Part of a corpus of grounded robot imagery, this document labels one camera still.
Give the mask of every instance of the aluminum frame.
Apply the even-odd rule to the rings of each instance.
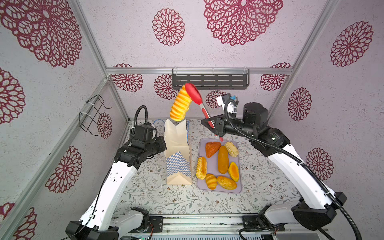
[[[257,214],[150,214],[153,216],[164,217],[162,232],[154,235],[238,235],[238,231],[243,228],[242,216]],[[300,224],[286,224],[285,231],[279,234],[291,233],[316,233],[322,239],[323,234],[318,230],[311,231]],[[270,232],[243,232],[243,235],[268,234]],[[128,233],[131,235],[150,235],[150,233]]]
[[[277,97],[275,98],[270,108],[268,119],[275,114],[278,106],[281,104],[281,101],[285,98],[287,91],[290,89],[290,87],[294,83],[295,77],[303,67],[304,62],[309,55],[309,52],[312,50],[316,41],[320,37],[320,34],[324,30],[326,24],[328,23],[334,10],[336,9],[338,2],[339,0],[328,0],[326,2],[325,6],[322,9],[322,12],[320,13],[320,16],[318,17],[315,23],[315,26],[313,27],[310,33],[310,36],[308,37],[303,49],[299,54],[299,57],[295,61],[293,68],[250,68],[250,74],[290,74],[289,78],[284,81],[281,89],[279,90]],[[68,0],[68,3],[74,13],[74,16],[76,17],[79,23],[79,26],[82,30],[84,38],[88,42],[88,45],[97,62],[97,65],[99,66],[100,71],[105,76],[105,78],[97,86],[96,90],[93,93],[93,96],[100,94],[106,87],[108,81],[112,83],[109,76],[110,74],[134,74],[134,73],[136,74],[171,74],[172,73],[172,68],[110,68],[110,67],[106,67],[104,59],[101,55],[101,52],[96,44],[96,41],[89,28],[89,25],[84,16],[84,13],[81,9],[80,3],[78,2],[78,0]],[[180,74],[182,73],[183,74],[188,74],[188,73],[242,74],[244,72],[244,68],[176,68],[176,69],[177,69],[177,72]],[[122,104],[121,98],[117,93],[116,86],[113,83],[111,85],[113,86],[113,89],[114,89],[113,95],[115,97],[115,100],[118,103],[119,108],[128,123],[129,117],[128,117],[127,111],[125,110],[124,105]],[[82,112],[88,112],[90,110],[91,110],[90,104],[85,104],[81,109]],[[21,196],[16,201],[15,206],[11,209],[8,217],[2,222],[2,225],[0,228],[0,239],[12,238],[13,233],[16,231],[17,227],[20,225],[25,214],[27,213],[34,196],[38,193],[40,187],[44,184],[46,179],[49,177],[49,173],[57,166],[58,162],[61,159],[61,156],[67,150],[67,148],[69,147],[73,139],[76,137],[78,131],[79,131],[78,118],[76,117],[72,121],[67,131],[61,137],[57,145],[54,147],[51,154],[47,157],[43,165],[35,174],[33,179],[29,182],[26,189],[22,192]],[[124,139],[125,139],[124,137],[122,137],[122,140],[120,139],[120,144],[124,141]],[[203,214],[203,215],[199,214],[198,216],[209,218],[209,222],[212,222],[211,215],[212,214]],[[188,229],[185,227],[181,228],[180,226],[179,228],[182,230],[180,230],[177,234],[186,233],[185,230]],[[309,231],[307,229],[297,230],[295,226],[290,226],[290,225],[286,225],[286,228],[289,228],[288,230],[294,229],[295,231],[300,231],[300,232]],[[234,230],[228,227],[227,225],[222,225],[222,224],[216,225],[215,229],[221,229],[222,232],[224,230],[225,232]]]
[[[293,68],[112,68],[107,67],[108,74],[291,74]]]

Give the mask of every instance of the wall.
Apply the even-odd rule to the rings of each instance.
[[[104,105],[110,109],[102,106],[101,115],[95,110],[90,113],[91,116],[96,115],[97,124],[91,124],[91,132],[80,130],[31,205],[37,214],[33,239],[66,237],[68,223],[78,221],[98,194],[125,127],[111,87],[107,87],[101,96],[105,100]]]
[[[291,67],[325,0],[267,2],[80,0],[109,67]],[[150,118],[169,116],[178,92],[171,88],[170,75],[112,78],[130,116],[141,102],[151,109]],[[258,101],[269,108],[284,79],[252,75],[245,91],[201,94],[212,116],[222,114],[212,101],[224,92],[241,93],[240,104]],[[238,109],[241,115],[242,106]],[[203,115],[193,104],[187,117]]]
[[[329,187],[347,195],[363,239],[384,233],[383,11],[379,0],[342,1],[270,121]],[[335,239],[354,239],[341,213],[329,228]]]
[[[0,19],[2,221],[103,77],[66,1],[0,1]]]

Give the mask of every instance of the blue cable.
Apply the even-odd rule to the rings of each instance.
[[[189,145],[188,136],[189,136],[189,121],[187,120],[187,144]]]
[[[153,125],[155,125],[155,122],[156,121],[163,121],[163,123],[164,123],[164,131],[166,130],[166,123],[164,122],[164,120],[163,119],[156,119],[155,121],[153,121]]]

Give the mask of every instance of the bread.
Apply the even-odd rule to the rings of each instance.
[[[221,147],[220,142],[207,142],[205,144],[205,154],[207,157],[212,157]]]
[[[228,151],[225,146],[221,146],[218,150],[218,161],[217,161],[217,169],[219,173],[225,174],[228,172],[229,167],[229,159],[228,159]]]
[[[234,190],[237,188],[236,182],[233,181],[232,179],[227,178],[227,177],[218,176],[217,177],[217,183],[220,186],[222,186],[223,188],[228,189],[228,190]]]
[[[232,180],[235,182],[239,181],[240,175],[239,175],[239,168],[237,167],[236,163],[231,162],[231,165],[229,165],[228,168],[229,176],[231,176]]]
[[[232,157],[237,157],[237,155],[239,155],[239,150],[235,147],[232,142],[228,141],[224,144],[224,146],[227,148],[229,155],[231,155]]]
[[[197,160],[197,168],[196,168],[196,177],[198,179],[205,179],[205,175],[207,174],[207,160],[205,157],[199,157]]]
[[[205,177],[205,182],[207,183],[207,186],[209,189],[216,189],[217,187],[217,179],[213,174],[208,173]]]

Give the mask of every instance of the cable tie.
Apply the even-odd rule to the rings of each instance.
[[[88,113],[85,113],[85,112],[81,112],[81,113],[86,114],[86,115],[88,115],[89,117],[91,117]]]

